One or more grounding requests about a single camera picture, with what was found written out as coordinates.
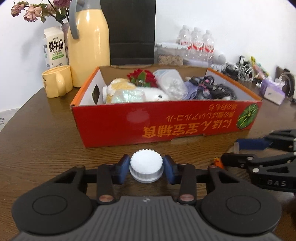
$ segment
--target plastic water bottle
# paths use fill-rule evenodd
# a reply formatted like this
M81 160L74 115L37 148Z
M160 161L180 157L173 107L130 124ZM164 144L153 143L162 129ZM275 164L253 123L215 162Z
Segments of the plastic water bottle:
M203 36L204 49L203 51L209 55L212 55L214 52L214 39L212 37L212 32L207 30Z
M188 49L192 49L193 52L196 51L202 51L203 50L203 38L201 29L194 28L194 30L191 33L191 39L190 39L191 45L188 47Z
M188 46L190 42L190 35L189 35L189 27L187 25L183 25L182 29L180 30L177 42L178 41L180 45Z

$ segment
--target blue gripper pad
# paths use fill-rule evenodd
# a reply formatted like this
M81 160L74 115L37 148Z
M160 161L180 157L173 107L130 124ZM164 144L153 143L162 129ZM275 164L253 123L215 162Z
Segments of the blue gripper pad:
M163 157L163 171L167 177L169 184L174 184L174 172L173 172L173 164L172 160L169 157L164 156Z
M120 166L119 173L119 184L123 184L126 178L126 175L129 171L129 164L131 162L131 158L129 155L124 155L121 160L118 162L118 166Z
M259 139L237 139L239 150L264 150L270 146L271 141Z

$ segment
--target orange object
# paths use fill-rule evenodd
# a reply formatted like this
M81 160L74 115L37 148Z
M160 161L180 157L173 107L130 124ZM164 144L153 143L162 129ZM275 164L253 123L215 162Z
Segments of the orange object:
M214 158L214 165L224 169L224 165L219 157Z

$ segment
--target gray thermos handle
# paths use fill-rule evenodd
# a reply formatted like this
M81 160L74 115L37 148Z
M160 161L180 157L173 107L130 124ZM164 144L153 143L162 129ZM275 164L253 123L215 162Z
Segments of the gray thermos handle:
M79 30L76 25L76 6L84 6L85 1L83 0L72 0L69 8L69 26L73 39L79 39Z

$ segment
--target green label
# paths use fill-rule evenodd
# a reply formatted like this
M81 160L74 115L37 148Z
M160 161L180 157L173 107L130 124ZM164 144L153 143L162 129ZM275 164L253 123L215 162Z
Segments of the green label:
M62 57L64 57L63 54L53 57L52 60L56 60L56 59L58 59L58 58L62 58Z

